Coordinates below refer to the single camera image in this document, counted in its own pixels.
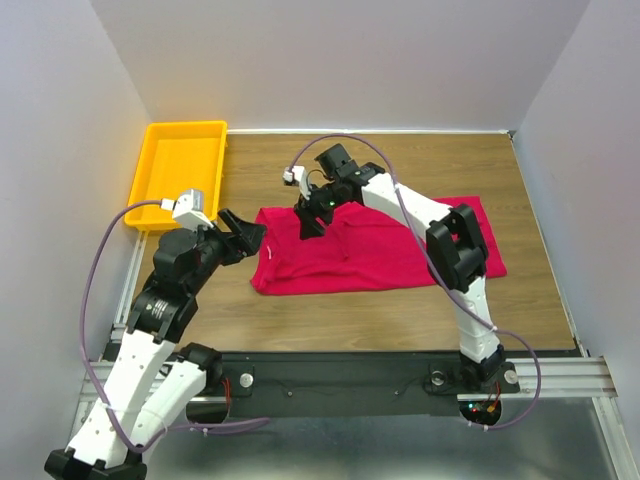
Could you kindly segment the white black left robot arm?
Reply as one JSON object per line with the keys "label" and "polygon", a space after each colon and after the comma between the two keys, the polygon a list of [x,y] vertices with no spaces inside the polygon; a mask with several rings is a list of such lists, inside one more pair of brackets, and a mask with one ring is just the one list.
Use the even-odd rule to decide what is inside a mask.
{"label": "white black left robot arm", "polygon": [[227,387],[222,355],[191,343],[178,353],[159,387],[153,385],[195,316],[196,296],[220,266],[258,253],[266,227],[228,209],[221,230],[197,211],[183,213],[164,233],[153,270],[129,312],[121,346],[106,381],[87,374],[98,398],[82,427],[44,469],[54,479],[143,479],[147,462],[187,403],[198,393]]}

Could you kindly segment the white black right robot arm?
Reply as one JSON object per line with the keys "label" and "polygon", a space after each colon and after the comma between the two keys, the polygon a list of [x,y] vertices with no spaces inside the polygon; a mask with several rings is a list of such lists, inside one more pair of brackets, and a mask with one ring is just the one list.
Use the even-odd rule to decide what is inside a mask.
{"label": "white black right robot arm", "polygon": [[324,235],[335,211],[358,203],[406,226],[427,268],[454,304],[461,356],[460,378],[472,390],[491,384],[505,361],[504,348],[492,322],[486,297],[489,249],[473,209],[452,207],[427,198],[398,182],[390,164],[358,165],[341,144],[316,158],[326,180],[310,182],[297,163],[282,175],[299,189],[294,212],[303,240]]}

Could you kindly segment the pink t shirt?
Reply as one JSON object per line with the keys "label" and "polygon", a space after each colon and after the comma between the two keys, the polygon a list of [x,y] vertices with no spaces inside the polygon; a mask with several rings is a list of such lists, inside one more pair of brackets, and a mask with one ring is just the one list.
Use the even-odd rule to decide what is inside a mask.
{"label": "pink t shirt", "polygon": [[323,237],[299,238],[291,207],[262,208],[267,228],[250,283],[263,295],[384,291],[435,283],[407,227],[357,203],[337,209]]}

